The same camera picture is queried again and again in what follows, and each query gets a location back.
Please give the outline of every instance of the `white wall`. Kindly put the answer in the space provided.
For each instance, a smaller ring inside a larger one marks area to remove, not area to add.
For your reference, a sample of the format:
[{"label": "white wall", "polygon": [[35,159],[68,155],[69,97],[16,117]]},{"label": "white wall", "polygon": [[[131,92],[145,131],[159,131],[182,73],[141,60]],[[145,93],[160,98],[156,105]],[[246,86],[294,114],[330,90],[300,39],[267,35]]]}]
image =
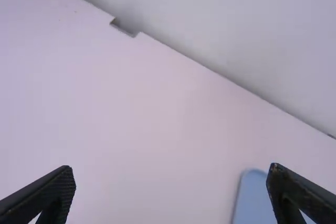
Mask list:
[{"label": "white wall", "polygon": [[87,0],[336,135],[335,0]]}]

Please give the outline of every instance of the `white surface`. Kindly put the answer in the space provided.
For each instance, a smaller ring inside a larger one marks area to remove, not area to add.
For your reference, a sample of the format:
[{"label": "white surface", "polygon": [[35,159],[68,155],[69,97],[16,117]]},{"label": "white surface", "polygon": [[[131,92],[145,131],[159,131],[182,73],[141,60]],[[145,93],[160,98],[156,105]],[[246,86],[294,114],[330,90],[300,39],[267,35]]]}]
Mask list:
[{"label": "white surface", "polygon": [[336,136],[335,0],[87,0]]},{"label": "white surface", "polygon": [[227,224],[272,161],[336,192],[336,141],[225,78],[82,0],[0,4],[0,198],[63,164],[68,223]]}]

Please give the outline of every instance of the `light blue plastic item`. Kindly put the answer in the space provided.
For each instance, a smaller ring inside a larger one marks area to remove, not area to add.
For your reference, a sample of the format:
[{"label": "light blue plastic item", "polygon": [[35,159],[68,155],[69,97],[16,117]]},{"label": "light blue plastic item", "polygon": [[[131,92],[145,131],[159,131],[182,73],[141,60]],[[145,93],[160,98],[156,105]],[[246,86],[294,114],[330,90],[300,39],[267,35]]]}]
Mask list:
[{"label": "light blue plastic item", "polygon": [[[240,181],[233,224],[277,224],[266,188],[267,174],[253,169],[243,173]],[[307,224],[314,224],[303,214]]]}]

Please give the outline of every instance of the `blue object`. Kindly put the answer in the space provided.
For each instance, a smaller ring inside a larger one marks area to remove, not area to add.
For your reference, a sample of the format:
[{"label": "blue object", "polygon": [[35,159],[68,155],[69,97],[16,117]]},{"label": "blue object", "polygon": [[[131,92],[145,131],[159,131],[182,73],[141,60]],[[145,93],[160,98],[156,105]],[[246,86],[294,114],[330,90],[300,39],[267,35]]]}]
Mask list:
[{"label": "blue object", "polygon": [[[266,178],[267,174],[257,169],[243,173],[233,224],[277,224],[266,188]],[[305,214],[302,215],[307,224],[315,223]]]}]

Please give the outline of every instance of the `textured black rubber pad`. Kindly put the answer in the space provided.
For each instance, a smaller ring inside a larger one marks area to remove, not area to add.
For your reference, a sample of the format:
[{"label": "textured black rubber pad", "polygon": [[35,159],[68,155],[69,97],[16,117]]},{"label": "textured black rubber pad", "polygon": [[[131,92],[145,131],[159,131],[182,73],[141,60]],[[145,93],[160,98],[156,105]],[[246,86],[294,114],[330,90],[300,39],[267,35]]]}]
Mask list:
[{"label": "textured black rubber pad", "polygon": [[0,224],[64,224],[75,195],[72,168],[61,166],[0,201]]}]

